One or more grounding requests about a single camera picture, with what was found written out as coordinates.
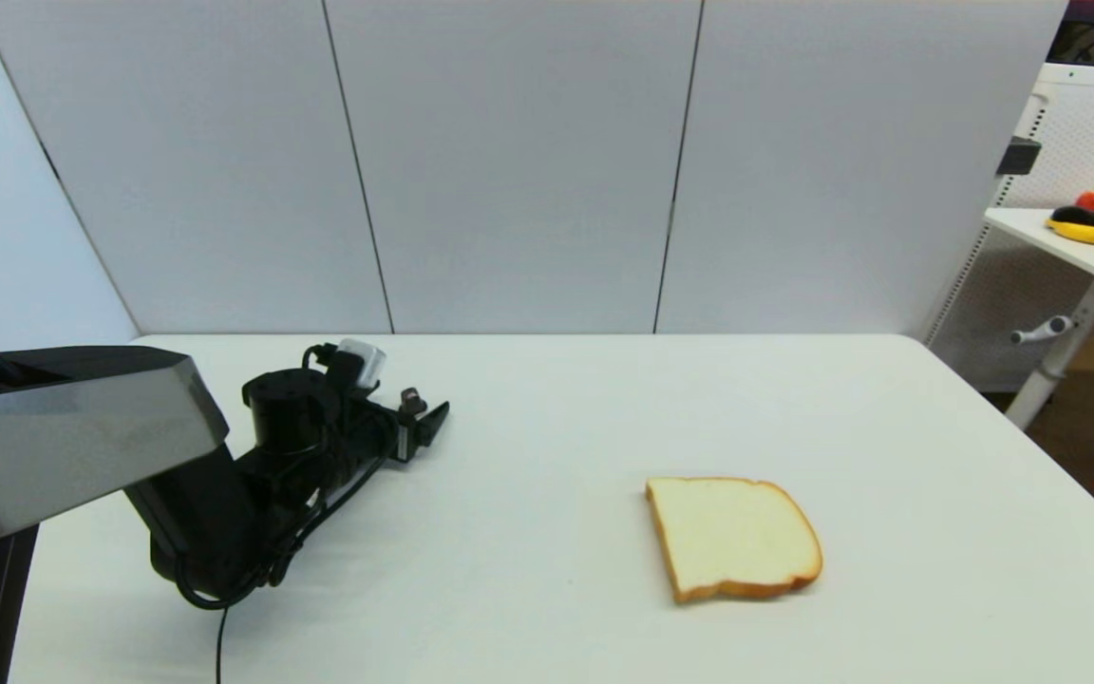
white wall panel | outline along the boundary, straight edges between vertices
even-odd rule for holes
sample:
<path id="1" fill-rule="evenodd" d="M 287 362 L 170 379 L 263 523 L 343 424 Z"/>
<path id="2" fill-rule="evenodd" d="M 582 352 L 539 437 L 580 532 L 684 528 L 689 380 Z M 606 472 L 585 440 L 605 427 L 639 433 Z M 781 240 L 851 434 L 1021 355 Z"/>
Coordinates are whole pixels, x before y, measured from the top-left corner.
<path id="1" fill-rule="evenodd" d="M 389 329 L 317 0 L 0 1 L 0 51 L 143 333 Z"/>
<path id="2" fill-rule="evenodd" d="M 916 334 L 1060 0 L 708 0 L 659 329 Z"/>
<path id="3" fill-rule="evenodd" d="M 136 334 L 0 61 L 0 349 L 119 345 Z"/>
<path id="4" fill-rule="evenodd" d="M 399 333 L 648 333 L 698 0 L 329 0 Z"/>

